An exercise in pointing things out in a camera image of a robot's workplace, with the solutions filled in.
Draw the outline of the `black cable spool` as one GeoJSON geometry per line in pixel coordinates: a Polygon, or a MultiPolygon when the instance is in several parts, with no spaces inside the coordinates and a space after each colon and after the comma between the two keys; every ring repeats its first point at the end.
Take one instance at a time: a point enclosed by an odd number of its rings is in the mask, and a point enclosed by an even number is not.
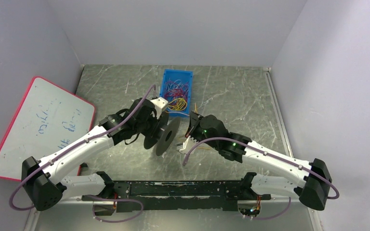
{"type": "Polygon", "coordinates": [[[162,156],[168,150],[178,132],[181,119],[175,117],[169,122],[169,117],[168,112],[162,112],[161,118],[144,135],[144,148],[154,147],[156,156],[162,156]]]}

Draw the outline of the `blue plastic bin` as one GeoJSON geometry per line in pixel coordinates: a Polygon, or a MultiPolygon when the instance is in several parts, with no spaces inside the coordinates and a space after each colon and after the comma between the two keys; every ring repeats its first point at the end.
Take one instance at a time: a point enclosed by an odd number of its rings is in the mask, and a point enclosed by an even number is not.
{"type": "Polygon", "coordinates": [[[193,71],[164,70],[159,95],[169,102],[166,111],[170,116],[189,116],[193,76],[193,71]]]}

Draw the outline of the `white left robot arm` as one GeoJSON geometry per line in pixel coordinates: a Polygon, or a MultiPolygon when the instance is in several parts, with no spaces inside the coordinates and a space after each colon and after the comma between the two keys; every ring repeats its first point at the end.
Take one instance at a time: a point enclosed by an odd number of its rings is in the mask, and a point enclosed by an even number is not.
{"type": "Polygon", "coordinates": [[[22,163],[22,187],[33,206],[44,211],[63,199],[94,195],[115,199],[113,180],[103,171],[88,176],[70,176],[94,154],[127,142],[140,134],[151,138],[157,127],[167,123],[164,114],[168,102],[162,97],[137,99],[131,108],[106,116],[99,124],[75,142],[40,160],[29,157],[22,163]]]}

